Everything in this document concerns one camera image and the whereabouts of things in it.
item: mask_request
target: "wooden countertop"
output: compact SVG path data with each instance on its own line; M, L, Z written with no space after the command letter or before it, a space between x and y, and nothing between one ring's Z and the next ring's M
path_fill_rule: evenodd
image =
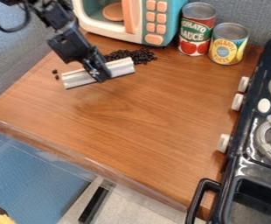
M87 37L103 53L141 47ZM159 60L136 66L136 74L71 90L52 70L81 65L65 65L51 52L0 96L0 131L189 206L200 179L220 178L219 135L231 133L237 118L230 110L234 94L241 76L253 73L262 49L249 46L236 66L181 55L173 44L151 50ZM208 199L203 215L210 205Z

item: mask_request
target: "can label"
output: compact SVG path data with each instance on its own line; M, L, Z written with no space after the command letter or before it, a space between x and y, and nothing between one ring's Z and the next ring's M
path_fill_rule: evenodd
M179 51L191 56L206 54L210 45L212 28L213 25L209 27L196 20L183 17L179 34Z
M246 45L247 38L231 41L213 36L209 56L218 64L234 65L242 60Z
M205 24L191 21L187 18L181 20L180 35L187 41L207 41L212 35L212 29Z

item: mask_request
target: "stove knob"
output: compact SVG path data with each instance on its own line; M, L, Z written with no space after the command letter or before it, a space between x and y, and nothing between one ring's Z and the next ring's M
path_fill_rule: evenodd
M271 109L271 102L263 98L258 102L257 108L262 114L266 114Z
M250 78L246 76L241 77L239 88L238 88L239 92L245 93L247 91L249 82L250 82Z
M230 135L221 134L219 137L218 151L226 153L226 149L228 147L229 140L230 140Z
M243 99L244 99L243 94L236 94L234 96L233 103L231 106L232 110L240 111L240 107L242 105Z

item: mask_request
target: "stove handle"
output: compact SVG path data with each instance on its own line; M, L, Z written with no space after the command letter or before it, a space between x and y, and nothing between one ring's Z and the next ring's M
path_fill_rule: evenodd
M218 193L220 191L220 183L215 182L208 178L203 178L200 180L195 195L192 198L191 205L186 216L185 224L195 223L198 208L201 204L201 200L203 199L206 191Z

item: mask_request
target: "gray wall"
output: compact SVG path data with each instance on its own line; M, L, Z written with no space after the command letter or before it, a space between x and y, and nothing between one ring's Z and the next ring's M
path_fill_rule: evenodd
M0 22L3 27L18 25L24 12L17 6L0 3ZM45 40L50 31L33 15L32 22L22 31L0 31L0 94L31 68L49 51Z
M234 22L250 31L250 44L263 46L271 39L271 0L202 0L217 10L219 23Z

